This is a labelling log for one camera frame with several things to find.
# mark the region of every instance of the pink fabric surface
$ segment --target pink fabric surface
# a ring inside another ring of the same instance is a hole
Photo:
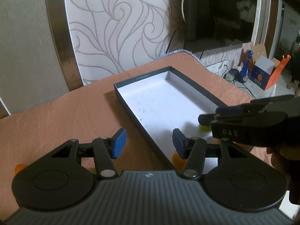
[[[114,161],[118,171],[162,169],[162,164],[120,105],[113,84],[167,66],[176,68],[229,106],[251,100],[250,95],[210,73],[189,54],[176,53],[1,119],[0,219],[7,219],[18,209],[11,191],[15,166],[31,164],[69,139],[88,143],[126,128],[127,143],[120,158]],[[269,163],[265,149],[255,148],[253,153]],[[83,165],[93,167],[93,160],[85,159]]]

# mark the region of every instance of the blue bottle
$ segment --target blue bottle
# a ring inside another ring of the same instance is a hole
[[[249,78],[248,67],[249,67],[252,55],[253,55],[253,51],[249,50],[247,61],[244,63],[244,66],[238,75],[238,81],[240,83],[245,83]]]

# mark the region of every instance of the patterned wallpaper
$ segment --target patterned wallpaper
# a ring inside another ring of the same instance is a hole
[[[182,48],[180,5],[181,0],[66,0],[84,84],[155,60],[178,28],[169,51]],[[206,51],[201,63],[207,67],[228,59],[237,64],[243,48]]]

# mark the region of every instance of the black tv screen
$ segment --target black tv screen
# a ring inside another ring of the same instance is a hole
[[[251,41],[257,0],[184,0],[185,49],[200,52]]]

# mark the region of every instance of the power outlet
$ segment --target power outlet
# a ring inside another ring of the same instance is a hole
[[[224,68],[226,68],[225,65],[227,65],[227,63],[228,63],[228,60],[225,60],[223,63],[219,62],[219,63],[213,64],[213,65],[210,65],[207,67],[207,70],[212,73],[217,74],[219,71],[222,71]]]

